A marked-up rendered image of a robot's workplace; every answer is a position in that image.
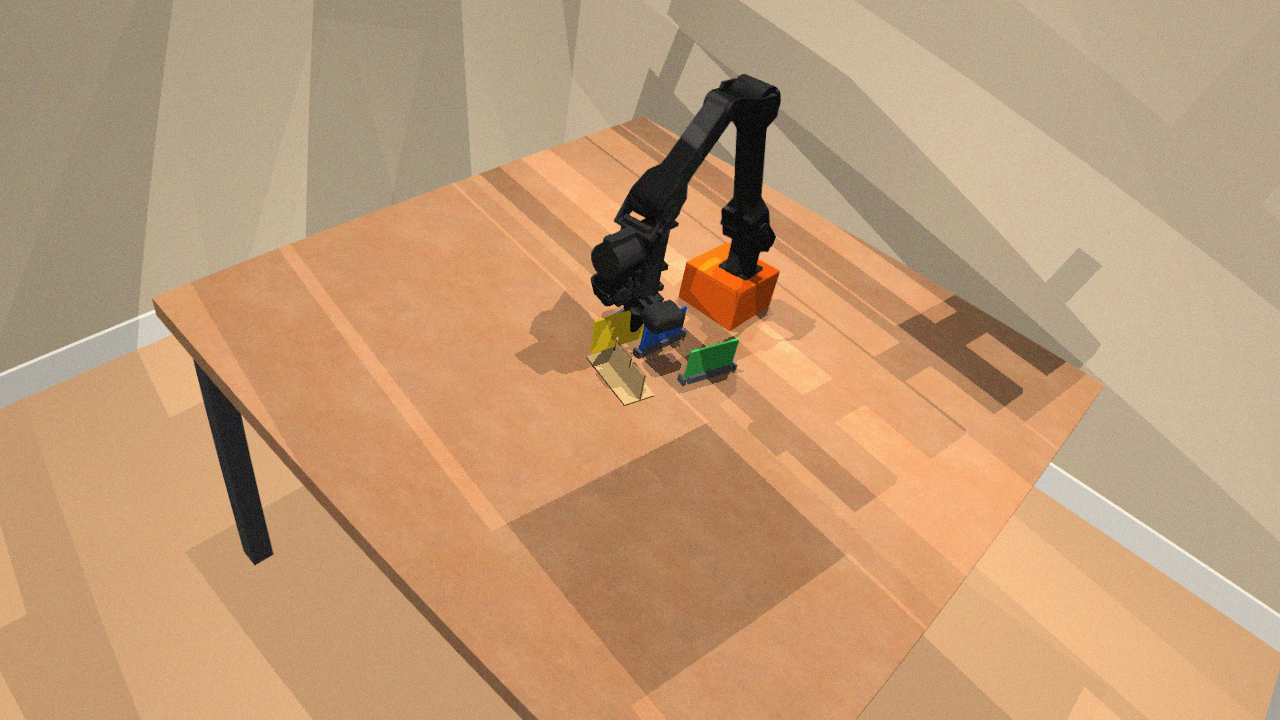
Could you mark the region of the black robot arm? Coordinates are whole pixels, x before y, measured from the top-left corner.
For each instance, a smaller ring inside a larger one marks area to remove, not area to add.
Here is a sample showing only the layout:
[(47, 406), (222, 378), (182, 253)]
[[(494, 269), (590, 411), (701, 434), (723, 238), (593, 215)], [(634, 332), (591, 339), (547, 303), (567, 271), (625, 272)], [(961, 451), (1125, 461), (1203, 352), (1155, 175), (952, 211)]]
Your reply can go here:
[[(640, 295), (634, 269), (657, 265), (666, 258), (669, 231), (689, 195), (689, 181), (731, 122), (737, 128), (733, 199), (721, 209), (723, 234), (732, 240), (722, 269), (750, 279), (762, 266), (760, 252), (769, 252), (776, 234), (769, 209), (762, 199), (765, 131), (780, 109), (780, 90), (753, 76), (721, 81), (707, 94), (701, 109), (659, 165), (643, 173), (614, 217), (618, 232), (605, 234), (591, 251), (593, 292), (605, 306), (620, 307)], [(643, 222), (630, 217), (644, 217)]]

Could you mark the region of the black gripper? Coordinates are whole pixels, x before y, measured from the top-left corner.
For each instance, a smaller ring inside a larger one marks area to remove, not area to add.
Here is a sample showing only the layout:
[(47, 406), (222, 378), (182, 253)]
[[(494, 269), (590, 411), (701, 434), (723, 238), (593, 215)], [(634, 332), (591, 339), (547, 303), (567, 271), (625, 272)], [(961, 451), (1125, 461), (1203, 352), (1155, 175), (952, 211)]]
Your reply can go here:
[[(657, 265), (641, 264), (634, 268), (640, 281), (639, 297), (625, 304), (625, 311), (631, 311), (630, 331), (636, 332), (643, 324), (653, 334), (684, 327), (685, 313), (669, 299), (664, 301), (659, 291), (664, 290), (660, 272), (668, 270), (666, 260)], [(663, 302), (662, 302), (663, 301)]]

